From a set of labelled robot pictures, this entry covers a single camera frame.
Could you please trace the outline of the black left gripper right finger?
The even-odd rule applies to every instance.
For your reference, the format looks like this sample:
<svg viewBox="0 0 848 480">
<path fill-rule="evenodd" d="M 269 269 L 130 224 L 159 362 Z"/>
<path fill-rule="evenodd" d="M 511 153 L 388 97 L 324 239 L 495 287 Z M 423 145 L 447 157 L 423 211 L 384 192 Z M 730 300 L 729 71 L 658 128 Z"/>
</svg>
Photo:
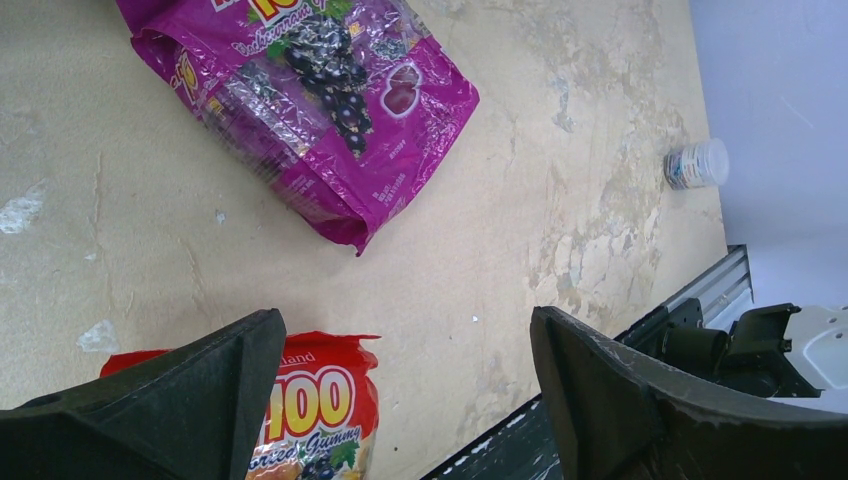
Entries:
<svg viewBox="0 0 848 480">
<path fill-rule="evenodd" d="M 657 479 L 843 479 L 847 418 L 699 379 L 650 382 L 671 457 Z"/>
</svg>

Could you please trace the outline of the red gummy candy bag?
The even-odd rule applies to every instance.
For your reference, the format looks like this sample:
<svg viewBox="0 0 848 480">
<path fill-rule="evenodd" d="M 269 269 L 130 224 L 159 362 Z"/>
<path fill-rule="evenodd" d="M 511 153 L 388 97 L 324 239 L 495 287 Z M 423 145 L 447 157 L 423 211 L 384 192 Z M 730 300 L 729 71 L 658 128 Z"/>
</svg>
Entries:
<svg viewBox="0 0 848 480">
<path fill-rule="evenodd" d="M 365 479 L 379 425 L 367 334 L 289 336 L 249 479 Z"/>
</svg>

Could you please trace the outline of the purple gummy candy bag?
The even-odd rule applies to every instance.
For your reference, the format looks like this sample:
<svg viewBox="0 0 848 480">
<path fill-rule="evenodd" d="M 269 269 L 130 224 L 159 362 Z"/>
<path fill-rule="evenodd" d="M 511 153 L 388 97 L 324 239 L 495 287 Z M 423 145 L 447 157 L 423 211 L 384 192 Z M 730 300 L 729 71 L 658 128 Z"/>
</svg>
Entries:
<svg viewBox="0 0 848 480">
<path fill-rule="evenodd" d="M 322 237 L 363 251 L 479 93 L 404 1 L 122 1 L 137 55 Z"/>
</svg>

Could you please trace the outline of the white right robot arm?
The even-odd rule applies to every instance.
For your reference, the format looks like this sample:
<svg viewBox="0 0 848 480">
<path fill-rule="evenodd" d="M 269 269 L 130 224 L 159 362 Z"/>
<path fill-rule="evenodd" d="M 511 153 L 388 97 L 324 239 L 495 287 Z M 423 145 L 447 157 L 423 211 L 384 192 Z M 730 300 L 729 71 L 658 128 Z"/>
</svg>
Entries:
<svg viewBox="0 0 848 480">
<path fill-rule="evenodd" d="M 847 307 L 791 303 L 704 324 L 685 312 L 650 355 L 702 380 L 803 408 L 847 412 Z"/>
</svg>

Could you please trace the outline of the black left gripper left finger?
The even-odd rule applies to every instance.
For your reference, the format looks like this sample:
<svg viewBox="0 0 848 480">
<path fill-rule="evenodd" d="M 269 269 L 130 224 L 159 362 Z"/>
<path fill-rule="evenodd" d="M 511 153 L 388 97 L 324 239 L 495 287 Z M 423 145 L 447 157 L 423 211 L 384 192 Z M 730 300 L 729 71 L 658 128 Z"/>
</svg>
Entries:
<svg viewBox="0 0 848 480">
<path fill-rule="evenodd" d="M 256 311 L 118 373 L 1 414 L 5 479 L 242 479 L 286 327 Z"/>
</svg>

